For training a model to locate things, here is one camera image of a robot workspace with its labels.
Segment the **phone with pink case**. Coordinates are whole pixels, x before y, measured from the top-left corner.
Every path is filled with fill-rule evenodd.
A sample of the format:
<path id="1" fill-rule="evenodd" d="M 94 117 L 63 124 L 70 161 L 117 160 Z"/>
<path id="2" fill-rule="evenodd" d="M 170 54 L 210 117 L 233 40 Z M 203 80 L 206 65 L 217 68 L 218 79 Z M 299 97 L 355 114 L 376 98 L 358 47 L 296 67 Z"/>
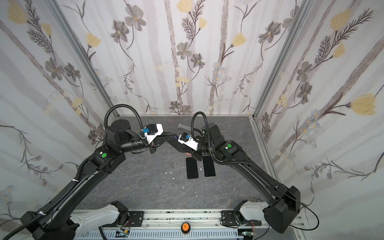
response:
<path id="1" fill-rule="evenodd" d="M 194 158 L 186 158 L 187 179 L 197 179 L 199 177 L 197 161 Z"/>

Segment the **black phone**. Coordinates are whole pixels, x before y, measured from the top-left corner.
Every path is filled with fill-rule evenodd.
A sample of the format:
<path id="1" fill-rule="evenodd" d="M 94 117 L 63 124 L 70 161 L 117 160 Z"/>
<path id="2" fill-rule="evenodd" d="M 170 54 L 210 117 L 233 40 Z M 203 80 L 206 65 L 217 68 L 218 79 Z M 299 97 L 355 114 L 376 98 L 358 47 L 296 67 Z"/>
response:
<path id="1" fill-rule="evenodd" d="M 179 142 L 179 137 L 175 134 L 167 141 L 174 149 L 181 153 L 186 153 L 189 151 L 189 147 L 185 144 Z"/>
<path id="2" fill-rule="evenodd" d="M 204 175 L 205 177 L 215 177 L 216 171 L 214 161 L 210 156 L 203 156 Z"/>

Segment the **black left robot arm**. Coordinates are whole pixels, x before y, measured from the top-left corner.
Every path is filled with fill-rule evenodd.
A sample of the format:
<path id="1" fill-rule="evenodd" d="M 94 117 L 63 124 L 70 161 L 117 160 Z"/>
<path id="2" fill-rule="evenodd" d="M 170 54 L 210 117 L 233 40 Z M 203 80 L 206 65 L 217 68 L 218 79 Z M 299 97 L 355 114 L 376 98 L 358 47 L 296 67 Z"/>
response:
<path id="1" fill-rule="evenodd" d="M 88 215 L 74 215 L 81 201 L 123 161 L 126 153 L 149 149 L 154 153 L 168 142 L 181 151 L 183 145 L 176 134 L 165 132 L 161 124 L 149 124 L 140 133 L 131 130 L 127 120 L 116 120 L 106 127 L 105 142 L 79 166 L 75 177 L 48 204 L 36 212 L 27 212 L 22 223 L 35 240 L 73 240 L 97 226 L 114 222 L 128 209 L 119 202 Z"/>

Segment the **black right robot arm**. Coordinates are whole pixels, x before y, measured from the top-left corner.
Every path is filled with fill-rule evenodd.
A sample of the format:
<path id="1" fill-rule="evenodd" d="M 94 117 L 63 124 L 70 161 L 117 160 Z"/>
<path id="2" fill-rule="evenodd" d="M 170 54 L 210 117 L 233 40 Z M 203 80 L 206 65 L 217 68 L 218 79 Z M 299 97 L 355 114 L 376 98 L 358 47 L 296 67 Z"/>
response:
<path id="1" fill-rule="evenodd" d="M 286 187 L 254 163 L 243 148 L 232 140 L 225 140 L 219 127 L 208 124 L 199 130 L 199 136 L 190 133 L 168 134 L 168 143 L 192 159 L 207 159 L 229 166 L 240 173 L 264 198 L 264 202 L 242 201 L 235 208 L 236 225 L 250 221 L 266 222 L 278 233 L 284 233 L 301 211 L 301 193 L 296 187 Z"/>

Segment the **clear plastic tube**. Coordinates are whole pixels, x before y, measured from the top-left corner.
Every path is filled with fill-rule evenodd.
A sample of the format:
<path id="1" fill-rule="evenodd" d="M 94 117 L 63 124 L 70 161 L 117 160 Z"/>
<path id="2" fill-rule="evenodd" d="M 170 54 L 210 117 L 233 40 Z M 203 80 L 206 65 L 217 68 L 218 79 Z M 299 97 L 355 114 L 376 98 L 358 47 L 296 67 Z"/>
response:
<path id="1" fill-rule="evenodd" d="M 186 126 L 186 125 L 183 125 L 183 124 L 178 124 L 178 129 L 183 129 L 183 130 L 186 130 L 186 131 L 191 131 L 191 127 L 190 126 Z"/>

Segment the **orange emergency stop button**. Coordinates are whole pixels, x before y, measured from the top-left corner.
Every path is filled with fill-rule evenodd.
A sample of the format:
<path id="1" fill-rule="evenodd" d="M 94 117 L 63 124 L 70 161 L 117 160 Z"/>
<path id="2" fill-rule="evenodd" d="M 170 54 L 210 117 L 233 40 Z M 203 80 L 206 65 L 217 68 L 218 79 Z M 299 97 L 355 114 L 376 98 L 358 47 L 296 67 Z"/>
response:
<path id="1" fill-rule="evenodd" d="M 189 234 L 191 231 L 191 225 L 189 223 L 183 223 L 181 226 L 181 231 L 183 234 Z"/>

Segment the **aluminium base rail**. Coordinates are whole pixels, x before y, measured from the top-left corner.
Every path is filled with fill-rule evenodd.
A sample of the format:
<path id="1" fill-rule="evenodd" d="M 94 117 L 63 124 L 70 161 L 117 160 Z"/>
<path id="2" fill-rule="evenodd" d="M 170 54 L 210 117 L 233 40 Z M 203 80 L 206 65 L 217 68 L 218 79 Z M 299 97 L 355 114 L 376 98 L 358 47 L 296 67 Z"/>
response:
<path id="1" fill-rule="evenodd" d="M 82 231 L 77 240 L 303 240 L 293 229 L 280 234 L 263 221 L 240 224 L 232 210 L 133 210 L 112 224 Z"/>

